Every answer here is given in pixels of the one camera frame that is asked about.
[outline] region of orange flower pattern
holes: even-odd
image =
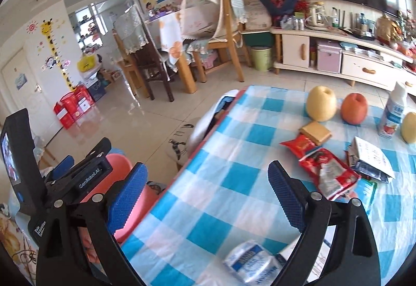
[[[169,54],[173,57],[178,59],[182,54],[182,43],[181,42],[174,42],[173,46],[169,49]]]

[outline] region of checkered tablecloth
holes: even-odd
[[[234,247],[254,239],[276,254],[299,235],[270,187],[267,168],[277,159],[314,189],[295,156],[279,144],[310,122],[306,98],[305,92],[250,86],[238,99],[122,246],[147,285],[242,285],[222,265]],[[371,106],[361,126],[344,123],[339,112],[323,124],[332,131],[324,146],[339,158],[359,136],[380,147],[396,172],[391,184],[378,184],[369,214],[384,285],[416,241],[416,147],[399,132],[392,140],[379,137],[381,114]]]

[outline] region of picture on door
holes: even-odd
[[[19,91],[23,85],[27,83],[28,79],[24,73],[21,73],[15,80],[16,88]]]

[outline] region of yellow egg-shaped object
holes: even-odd
[[[416,113],[409,112],[400,126],[401,136],[409,144],[416,143]]]
[[[325,86],[314,87],[306,101],[306,112],[312,120],[326,122],[336,114],[336,96]]]

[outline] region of silver rivet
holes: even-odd
[[[359,199],[357,199],[357,198],[353,198],[353,199],[352,199],[352,204],[353,204],[354,206],[359,207],[359,206],[361,206],[361,200],[359,200]]]
[[[104,196],[101,193],[97,193],[92,196],[92,201],[94,203],[99,203],[101,200],[103,200]]]
[[[322,194],[319,193],[319,192],[312,192],[311,197],[312,197],[313,200],[321,200],[322,199]]]
[[[53,206],[55,206],[56,208],[59,208],[59,207],[61,207],[63,204],[64,204],[64,202],[63,202],[61,199],[58,199],[58,200],[56,200],[56,201],[53,203]]]

